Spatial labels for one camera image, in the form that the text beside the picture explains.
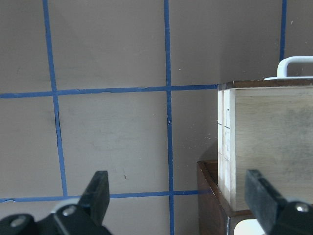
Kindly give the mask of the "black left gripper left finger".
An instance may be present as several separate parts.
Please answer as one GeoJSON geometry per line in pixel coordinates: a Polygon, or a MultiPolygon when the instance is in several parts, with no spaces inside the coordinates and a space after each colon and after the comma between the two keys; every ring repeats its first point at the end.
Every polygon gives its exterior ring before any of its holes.
{"type": "Polygon", "coordinates": [[[97,171],[77,203],[61,207],[40,221],[19,213],[0,220],[2,235],[109,235],[102,225],[110,202],[107,171],[97,171]]]}

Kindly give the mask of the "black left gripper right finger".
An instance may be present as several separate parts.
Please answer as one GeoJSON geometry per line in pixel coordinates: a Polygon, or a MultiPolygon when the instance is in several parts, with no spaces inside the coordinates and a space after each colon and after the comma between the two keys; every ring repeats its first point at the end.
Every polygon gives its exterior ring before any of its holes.
{"type": "Polygon", "coordinates": [[[313,206],[288,201],[256,169],[246,171],[245,201],[267,235],[311,235],[313,206]]]}

